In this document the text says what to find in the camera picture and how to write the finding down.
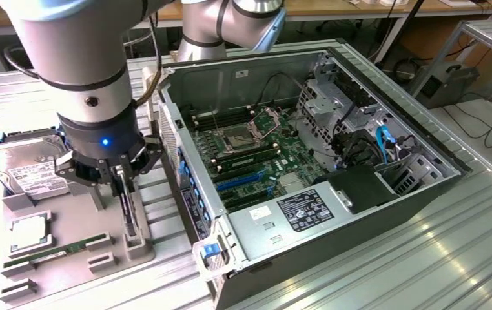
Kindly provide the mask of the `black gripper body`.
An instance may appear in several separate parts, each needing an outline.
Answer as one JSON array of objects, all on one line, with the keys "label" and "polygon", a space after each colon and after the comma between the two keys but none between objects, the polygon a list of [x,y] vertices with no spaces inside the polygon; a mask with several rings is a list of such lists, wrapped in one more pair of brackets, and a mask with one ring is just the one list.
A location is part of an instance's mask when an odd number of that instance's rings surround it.
[{"label": "black gripper body", "polygon": [[77,122],[64,116],[60,116],[60,122],[72,153],[106,160],[114,178],[117,173],[113,169],[120,167],[120,155],[142,137],[137,127],[136,104],[130,103],[116,117],[97,123]]}]

